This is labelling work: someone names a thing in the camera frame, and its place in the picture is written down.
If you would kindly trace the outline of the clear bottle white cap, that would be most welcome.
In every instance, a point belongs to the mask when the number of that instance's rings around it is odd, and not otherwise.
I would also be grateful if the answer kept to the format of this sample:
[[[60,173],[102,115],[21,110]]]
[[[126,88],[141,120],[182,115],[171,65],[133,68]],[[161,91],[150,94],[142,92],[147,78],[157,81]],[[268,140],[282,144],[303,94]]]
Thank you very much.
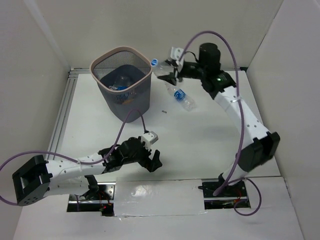
[[[150,64],[152,66],[152,71],[156,77],[163,76],[163,75],[169,75],[174,72],[175,67],[171,67],[169,65],[166,65],[166,63],[164,61],[160,61],[156,58],[151,60]]]

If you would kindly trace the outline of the green label water bottle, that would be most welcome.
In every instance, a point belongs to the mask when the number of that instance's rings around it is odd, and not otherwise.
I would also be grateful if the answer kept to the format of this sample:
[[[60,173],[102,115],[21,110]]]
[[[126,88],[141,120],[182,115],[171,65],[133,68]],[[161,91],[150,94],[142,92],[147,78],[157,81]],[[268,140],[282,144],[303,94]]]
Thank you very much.
[[[118,75],[113,83],[113,86],[127,86],[130,87],[132,85],[131,77],[127,75]]]

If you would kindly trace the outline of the blue label bottle blue cap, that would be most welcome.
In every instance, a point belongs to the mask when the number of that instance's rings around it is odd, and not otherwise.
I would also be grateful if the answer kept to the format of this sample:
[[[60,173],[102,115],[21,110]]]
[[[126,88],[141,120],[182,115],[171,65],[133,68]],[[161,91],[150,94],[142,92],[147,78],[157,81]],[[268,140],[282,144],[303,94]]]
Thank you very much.
[[[122,90],[127,89],[128,87],[127,87],[127,86],[114,86],[114,85],[110,85],[108,88],[109,88],[110,90],[112,90],[112,91],[122,91]]]

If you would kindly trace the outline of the small orange juice bottle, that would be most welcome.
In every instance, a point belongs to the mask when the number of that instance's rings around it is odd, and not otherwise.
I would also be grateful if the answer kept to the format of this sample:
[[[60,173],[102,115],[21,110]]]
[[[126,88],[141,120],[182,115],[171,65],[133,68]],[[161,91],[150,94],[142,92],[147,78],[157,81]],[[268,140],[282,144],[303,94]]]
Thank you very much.
[[[128,99],[125,99],[122,101],[122,105],[127,105],[127,104],[130,104],[134,101],[135,99],[134,98],[128,98]]]

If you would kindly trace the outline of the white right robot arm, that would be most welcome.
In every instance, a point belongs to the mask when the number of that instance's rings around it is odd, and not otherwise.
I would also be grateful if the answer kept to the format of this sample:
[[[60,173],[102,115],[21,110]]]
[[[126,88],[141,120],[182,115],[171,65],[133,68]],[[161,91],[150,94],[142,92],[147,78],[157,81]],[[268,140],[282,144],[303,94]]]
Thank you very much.
[[[177,89],[183,79],[200,80],[202,88],[225,111],[240,133],[241,147],[235,161],[218,177],[216,193],[230,196],[236,183],[255,168],[271,160],[280,142],[277,132],[270,132],[255,116],[245,100],[238,95],[238,83],[221,69],[221,52],[214,43],[203,43],[194,62],[185,61],[186,51],[172,47],[170,56],[163,62],[151,61],[155,76],[171,88],[173,96],[185,100],[186,94]]]

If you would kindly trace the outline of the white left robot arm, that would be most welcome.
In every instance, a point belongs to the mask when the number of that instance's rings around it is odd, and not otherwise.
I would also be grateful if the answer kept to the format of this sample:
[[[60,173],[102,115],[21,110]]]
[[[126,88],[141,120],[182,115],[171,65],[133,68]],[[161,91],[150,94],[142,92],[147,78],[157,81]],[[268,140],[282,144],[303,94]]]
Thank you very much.
[[[76,162],[36,155],[12,174],[17,204],[28,206],[47,196],[64,194],[92,200],[99,193],[95,175],[112,173],[132,163],[139,163],[150,173],[160,168],[160,151],[152,151],[151,145],[143,136],[131,137],[115,149],[105,148]]]

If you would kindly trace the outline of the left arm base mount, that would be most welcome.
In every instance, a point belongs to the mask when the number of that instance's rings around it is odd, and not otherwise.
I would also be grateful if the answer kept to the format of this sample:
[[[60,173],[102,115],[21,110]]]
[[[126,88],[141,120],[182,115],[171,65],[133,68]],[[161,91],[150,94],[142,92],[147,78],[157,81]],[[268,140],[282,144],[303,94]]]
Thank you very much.
[[[100,213],[104,217],[114,217],[115,182],[98,182],[99,190],[93,196],[70,194],[67,213]]]

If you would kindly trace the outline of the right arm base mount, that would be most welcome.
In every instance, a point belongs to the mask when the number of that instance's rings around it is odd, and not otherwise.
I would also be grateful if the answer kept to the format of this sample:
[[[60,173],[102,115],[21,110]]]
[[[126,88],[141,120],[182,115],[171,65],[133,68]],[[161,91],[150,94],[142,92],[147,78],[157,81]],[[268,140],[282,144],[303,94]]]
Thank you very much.
[[[198,186],[202,191],[205,210],[250,208],[250,201],[246,185],[243,180],[233,185],[227,185],[218,195],[213,195],[214,191],[220,187],[220,179],[203,180]]]

